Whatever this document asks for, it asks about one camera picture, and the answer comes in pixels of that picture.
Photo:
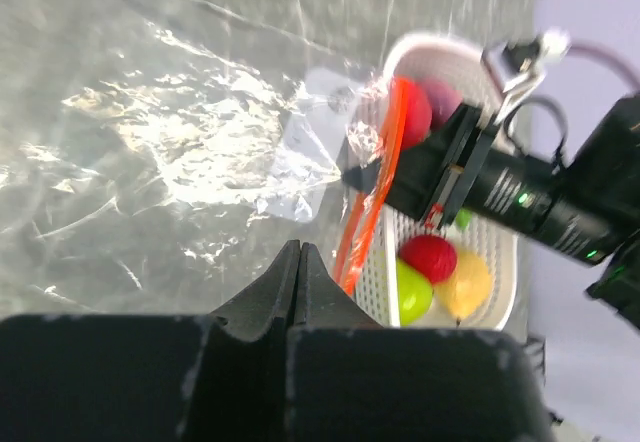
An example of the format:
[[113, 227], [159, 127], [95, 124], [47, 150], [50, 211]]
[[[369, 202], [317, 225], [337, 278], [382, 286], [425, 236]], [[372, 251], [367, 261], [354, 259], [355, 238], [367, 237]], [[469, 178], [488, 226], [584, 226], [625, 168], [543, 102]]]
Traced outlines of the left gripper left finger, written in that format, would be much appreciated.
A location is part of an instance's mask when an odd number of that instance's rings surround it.
[[284, 244], [266, 271], [211, 315], [241, 342], [264, 338], [291, 307], [300, 261], [300, 241]]

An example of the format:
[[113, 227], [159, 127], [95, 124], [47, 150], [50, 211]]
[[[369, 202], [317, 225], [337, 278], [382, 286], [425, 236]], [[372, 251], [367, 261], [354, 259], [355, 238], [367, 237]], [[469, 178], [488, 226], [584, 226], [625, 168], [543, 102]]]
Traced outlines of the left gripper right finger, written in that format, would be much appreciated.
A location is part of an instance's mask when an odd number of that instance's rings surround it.
[[331, 278], [318, 248], [301, 247], [294, 324], [314, 328], [363, 329], [380, 325]]

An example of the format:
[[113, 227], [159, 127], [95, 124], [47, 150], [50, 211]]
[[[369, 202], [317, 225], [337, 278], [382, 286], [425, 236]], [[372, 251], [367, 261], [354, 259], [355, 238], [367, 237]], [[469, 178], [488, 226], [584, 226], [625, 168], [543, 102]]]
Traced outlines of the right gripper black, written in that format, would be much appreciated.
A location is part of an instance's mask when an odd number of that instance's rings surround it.
[[[468, 209], [581, 263], [617, 263], [639, 253], [639, 106], [617, 103], [568, 166], [489, 146], [461, 132], [463, 106], [443, 133], [401, 153], [387, 204], [439, 226]], [[345, 169], [341, 181], [371, 194], [381, 159]]]

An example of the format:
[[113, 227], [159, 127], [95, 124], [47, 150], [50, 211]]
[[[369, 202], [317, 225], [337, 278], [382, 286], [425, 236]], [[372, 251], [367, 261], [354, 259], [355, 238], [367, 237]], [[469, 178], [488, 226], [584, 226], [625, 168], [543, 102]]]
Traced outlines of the red apple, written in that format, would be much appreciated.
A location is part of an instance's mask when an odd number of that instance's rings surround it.
[[426, 91], [411, 79], [396, 78], [407, 86], [408, 103], [401, 149], [406, 150], [421, 143], [429, 134], [432, 122], [432, 106]]

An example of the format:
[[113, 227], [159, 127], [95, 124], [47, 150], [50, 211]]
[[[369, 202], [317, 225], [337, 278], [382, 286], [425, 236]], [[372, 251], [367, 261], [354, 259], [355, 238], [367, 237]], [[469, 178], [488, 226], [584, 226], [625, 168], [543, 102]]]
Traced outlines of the red strawberry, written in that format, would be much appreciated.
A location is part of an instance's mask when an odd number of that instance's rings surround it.
[[449, 241], [431, 234], [412, 237], [400, 247], [398, 256], [433, 285], [445, 282], [453, 274], [458, 260], [456, 249]]

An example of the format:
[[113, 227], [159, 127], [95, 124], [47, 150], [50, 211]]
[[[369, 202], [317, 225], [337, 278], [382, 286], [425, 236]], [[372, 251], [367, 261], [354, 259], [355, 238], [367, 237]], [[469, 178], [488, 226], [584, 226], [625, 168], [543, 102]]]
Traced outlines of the purple onion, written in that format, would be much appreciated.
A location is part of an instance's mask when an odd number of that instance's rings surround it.
[[462, 103], [463, 96], [448, 83], [437, 79], [426, 79], [423, 88], [432, 109], [431, 131], [437, 131]]

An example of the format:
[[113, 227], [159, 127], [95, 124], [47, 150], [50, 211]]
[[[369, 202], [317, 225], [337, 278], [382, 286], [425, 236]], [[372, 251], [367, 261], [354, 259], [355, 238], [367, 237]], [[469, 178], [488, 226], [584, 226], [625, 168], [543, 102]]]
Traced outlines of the clear zip top bag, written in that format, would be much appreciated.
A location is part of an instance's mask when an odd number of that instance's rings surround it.
[[210, 311], [290, 239], [349, 252], [373, 71], [265, 31], [1, 17], [1, 313]]

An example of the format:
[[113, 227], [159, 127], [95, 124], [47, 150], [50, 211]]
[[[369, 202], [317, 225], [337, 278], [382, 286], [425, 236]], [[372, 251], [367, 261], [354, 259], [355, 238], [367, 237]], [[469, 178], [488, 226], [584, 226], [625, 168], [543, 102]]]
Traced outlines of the white plastic basket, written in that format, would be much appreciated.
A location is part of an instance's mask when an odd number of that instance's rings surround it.
[[[481, 52], [481, 47], [459, 37], [413, 31], [401, 36], [392, 46], [383, 75], [399, 74], [414, 80], [434, 78], [450, 84], [477, 105], [497, 109], [501, 97], [480, 62]], [[402, 326], [396, 252], [407, 240], [428, 231], [394, 209], [382, 208], [355, 287], [357, 304], [378, 323]], [[471, 218], [465, 229], [451, 225], [439, 234], [454, 245], [462, 258], [453, 279], [472, 295], [475, 310], [458, 320], [435, 298], [429, 309], [412, 322], [412, 327], [503, 329], [512, 312], [517, 289], [516, 235], [478, 215]]]

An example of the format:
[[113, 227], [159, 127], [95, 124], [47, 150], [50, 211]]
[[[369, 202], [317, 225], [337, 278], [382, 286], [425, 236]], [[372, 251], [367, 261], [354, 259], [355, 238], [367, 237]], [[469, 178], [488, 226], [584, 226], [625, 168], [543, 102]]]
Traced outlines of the green pear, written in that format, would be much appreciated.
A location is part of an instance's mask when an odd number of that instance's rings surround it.
[[433, 288], [426, 277], [399, 258], [396, 259], [396, 283], [400, 324], [408, 326], [429, 311]]

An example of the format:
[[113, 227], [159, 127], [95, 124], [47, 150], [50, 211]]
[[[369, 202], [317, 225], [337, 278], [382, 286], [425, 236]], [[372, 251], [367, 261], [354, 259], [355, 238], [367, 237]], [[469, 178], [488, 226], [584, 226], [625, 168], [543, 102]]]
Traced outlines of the green cucumber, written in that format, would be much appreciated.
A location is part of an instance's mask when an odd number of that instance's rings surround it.
[[473, 214], [470, 211], [464, 208], [461, 208], [456, 215], [455, 225], [459, 230], [464, 231], [468, 228], [472, 219], [473, 219]]

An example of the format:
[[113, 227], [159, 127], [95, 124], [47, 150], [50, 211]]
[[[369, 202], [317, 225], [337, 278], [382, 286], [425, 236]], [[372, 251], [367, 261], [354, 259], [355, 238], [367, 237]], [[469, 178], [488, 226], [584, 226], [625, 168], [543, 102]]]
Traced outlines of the yellow lemon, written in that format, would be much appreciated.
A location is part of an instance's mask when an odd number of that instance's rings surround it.
[[476, 253], [462, 247], [457, 247], [456, 252], [453, 274], [434, 286], [434, 295], [454, 319], [462, 321], [488, 300], [493, 278], [484, 259]]

